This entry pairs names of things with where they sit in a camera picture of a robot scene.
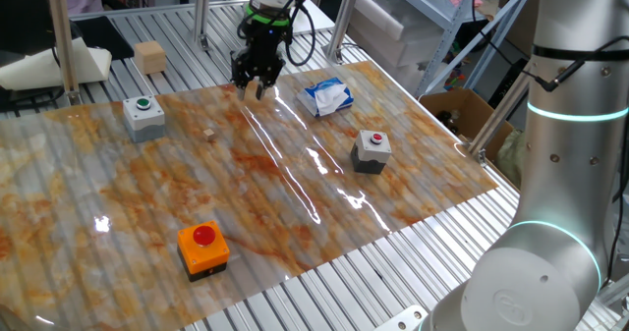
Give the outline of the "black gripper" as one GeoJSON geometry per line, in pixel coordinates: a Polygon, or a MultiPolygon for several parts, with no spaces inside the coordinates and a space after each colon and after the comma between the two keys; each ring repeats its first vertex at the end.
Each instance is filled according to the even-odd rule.
{"type": "Polygon", "coordinates": [[[258,76],[256,98],[262,100],[265,92],[273,87],[285,64],[278,45],[290,31],[288,25],[240,24],[237,32],[245,44],[232,51],[232,83],[237,89],[237,97],[245,98],[249,76],[258,76]]]}

